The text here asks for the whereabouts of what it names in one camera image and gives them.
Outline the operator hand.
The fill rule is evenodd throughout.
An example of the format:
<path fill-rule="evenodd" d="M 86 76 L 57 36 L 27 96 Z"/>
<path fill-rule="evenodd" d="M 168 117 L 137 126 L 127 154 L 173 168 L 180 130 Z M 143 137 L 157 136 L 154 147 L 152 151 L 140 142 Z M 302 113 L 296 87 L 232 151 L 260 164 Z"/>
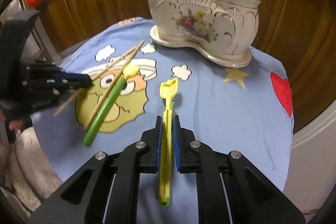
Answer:
<path fill-rule="evenodd" d="M 5 122 L 7 122 L 9 124 L 9 129 L 10 131 L 17 131 L 17 130 L 21 130 L 23 124 L 24 124 L 24 120 L 18 119 L 18 120 L 13 120 L 13 121 L 9 121 L 5 118 L 5 116 L 3 115 L 2 110 L 0 110 L 0 118 L 1 120 L 4 120 Z"/>

